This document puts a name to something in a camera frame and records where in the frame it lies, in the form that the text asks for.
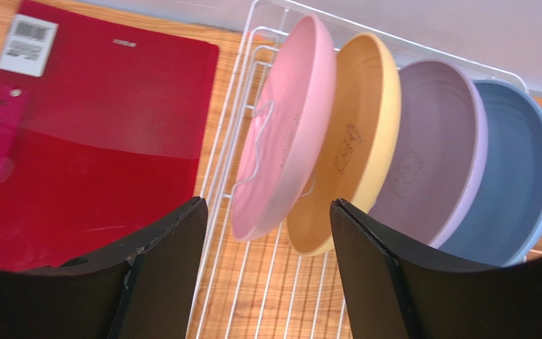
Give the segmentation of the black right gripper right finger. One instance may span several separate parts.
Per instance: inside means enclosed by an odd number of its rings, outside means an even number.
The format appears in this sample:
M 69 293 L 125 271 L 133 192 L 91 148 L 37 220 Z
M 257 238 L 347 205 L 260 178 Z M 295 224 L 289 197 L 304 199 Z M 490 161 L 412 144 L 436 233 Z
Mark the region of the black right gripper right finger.
M 505 268 L 466 260 L 344 199 L 330 219 L 354 338 L 542 338 L 542 257 Z

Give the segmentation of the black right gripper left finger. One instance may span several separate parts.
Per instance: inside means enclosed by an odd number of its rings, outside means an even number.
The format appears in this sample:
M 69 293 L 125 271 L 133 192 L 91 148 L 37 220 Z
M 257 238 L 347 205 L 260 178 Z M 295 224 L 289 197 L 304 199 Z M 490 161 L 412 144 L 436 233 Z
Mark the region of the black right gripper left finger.
M 61 266 L 0 270 L 0 338 L 185 338 L 207 217 L 193 197 Z

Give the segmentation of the purple plate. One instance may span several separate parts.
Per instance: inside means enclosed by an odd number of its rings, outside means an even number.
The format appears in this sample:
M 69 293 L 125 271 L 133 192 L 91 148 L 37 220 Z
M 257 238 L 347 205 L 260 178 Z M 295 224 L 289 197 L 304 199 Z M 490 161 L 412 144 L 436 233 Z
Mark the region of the purple plate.
M 399 71 L 402 117 L 385 183 L 369 215 L 439 248 L 478 193 L 488 121 L 473 81 L 459 67 L 426 59 Z

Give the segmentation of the yellow plate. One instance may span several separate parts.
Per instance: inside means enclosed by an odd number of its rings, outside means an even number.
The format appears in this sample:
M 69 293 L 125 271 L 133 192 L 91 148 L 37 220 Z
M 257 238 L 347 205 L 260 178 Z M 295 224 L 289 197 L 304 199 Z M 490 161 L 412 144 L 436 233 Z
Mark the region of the yellow plate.
M 364 212 L 377 201 L 390 168 L 401 120 L 399 71 L 371 32 L 353 36 L 337 53 L 330 124 L 303 195 L 287 216 L 292 249 L 316 256 L 333 249 L 323 209 L 343 198 Z

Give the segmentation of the blue plate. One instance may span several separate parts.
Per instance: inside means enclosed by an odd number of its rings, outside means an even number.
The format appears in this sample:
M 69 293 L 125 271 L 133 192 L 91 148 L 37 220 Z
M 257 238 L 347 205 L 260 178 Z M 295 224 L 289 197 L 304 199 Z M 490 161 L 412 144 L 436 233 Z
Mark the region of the blue plate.
M 474 84 L 488 120 L 486 168 L 469 212 L 440 250 L 511 266 L 542 237 L 542 107 L 504 81 Z

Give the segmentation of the pink plate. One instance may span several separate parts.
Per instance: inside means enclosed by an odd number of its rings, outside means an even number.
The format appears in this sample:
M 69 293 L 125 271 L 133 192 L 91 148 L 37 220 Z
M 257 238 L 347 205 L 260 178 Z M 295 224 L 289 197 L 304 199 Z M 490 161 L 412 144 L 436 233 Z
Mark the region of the pink plate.
M 285 219 L 313 172 L 329 126 L 337 81 L 325 24 L 304 16 L 265 80 L 232 190 L 236 240 L 260 238 Z

